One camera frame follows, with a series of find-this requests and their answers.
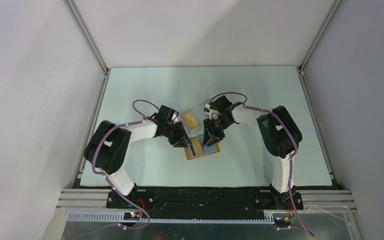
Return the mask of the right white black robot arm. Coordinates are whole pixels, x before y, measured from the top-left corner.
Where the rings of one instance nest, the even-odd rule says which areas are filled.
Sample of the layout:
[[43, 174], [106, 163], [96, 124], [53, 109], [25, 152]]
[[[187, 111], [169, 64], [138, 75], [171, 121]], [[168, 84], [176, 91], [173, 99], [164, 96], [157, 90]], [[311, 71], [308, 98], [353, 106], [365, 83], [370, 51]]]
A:
[[256, 124], [268, 152], [277, 157], [273, 164], [271, 204], [284, 209], [294, 194], [294, 160], [303, 135], [288, 110], [279, 105], [271, 110], [232, 103], [220, 94], [205, 104], [202, 144], [212, 146], [224, 139], [224, 131], [233, 124]]

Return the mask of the clear plastic card tray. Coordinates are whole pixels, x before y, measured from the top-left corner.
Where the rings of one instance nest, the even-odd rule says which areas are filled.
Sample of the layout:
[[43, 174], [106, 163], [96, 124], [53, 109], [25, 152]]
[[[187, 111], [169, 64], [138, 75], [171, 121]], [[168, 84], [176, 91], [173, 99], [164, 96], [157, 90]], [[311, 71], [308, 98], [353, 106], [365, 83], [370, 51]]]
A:
[[[185, 129], [188, 137], [194, 138], [194, 137], [197, 137], [197, 136], [200, 136], [200, 135], [204, 134], [204, 123], [203, 123], [203, 121], [205, 119], [209, 118], [208, 115], [206, 115], [204, 113], [204, 106], [205, 106], [205, 104], [209, 104], [209, 101], [210, 100], [207, 99], [207, 100], [201, 102], [200, 104], [198, 104], [198, 105], [196, 105], [196, 106], [194, 106], [194, 107], [192, 107], [192, 108], [190, 108], [190, 109], [188, 109], [188, 110], [186, 110], [186, 111], [184, 111], [184, 112], [182, 112], [180, 114], [180, 121], [183, 123], [184, 129]], [[182, 119], [182, 116], [187, 114], [187, 113], [192, 113], [195, 116], [195, 118], [199, 122], [199, 125], [200, 125], [199, 128], [196, 128], [193, 131], [190, 131], [188, 129], [186, 123]]]

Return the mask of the orange leather card holder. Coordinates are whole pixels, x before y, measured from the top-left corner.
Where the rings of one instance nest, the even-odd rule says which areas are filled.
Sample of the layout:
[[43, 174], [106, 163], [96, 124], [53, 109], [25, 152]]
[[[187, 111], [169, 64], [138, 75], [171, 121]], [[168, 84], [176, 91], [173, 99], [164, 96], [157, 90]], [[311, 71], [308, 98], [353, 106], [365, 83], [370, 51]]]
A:
[[213, 155], [221, 151], [218, 143], [211, 146], [205, 146], [203, 144], [203, 135], [193, 137], [190, 140], [192, 145], [184, 148], [185, 156], [188, 161]]

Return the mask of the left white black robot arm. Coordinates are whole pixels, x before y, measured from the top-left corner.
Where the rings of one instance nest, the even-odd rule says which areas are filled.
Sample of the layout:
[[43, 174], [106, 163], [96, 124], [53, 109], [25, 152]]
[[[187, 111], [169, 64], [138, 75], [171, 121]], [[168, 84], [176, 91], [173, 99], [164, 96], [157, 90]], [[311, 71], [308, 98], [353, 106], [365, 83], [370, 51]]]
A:
[[130, 178], [123, 164], [129, 145], [145, 139], [167, 138], [174, 148], [192, 145], [178, 111], [162, 105], [158, 112], [142, 120], [116, 125], [102, 121], [83, 151], [83, 157], [92, 165], [92, 172], [101, 175], [119, 194], [118, 201], [125, 208], [133, 208], [138, 194], [133, 190], [136, 183]]

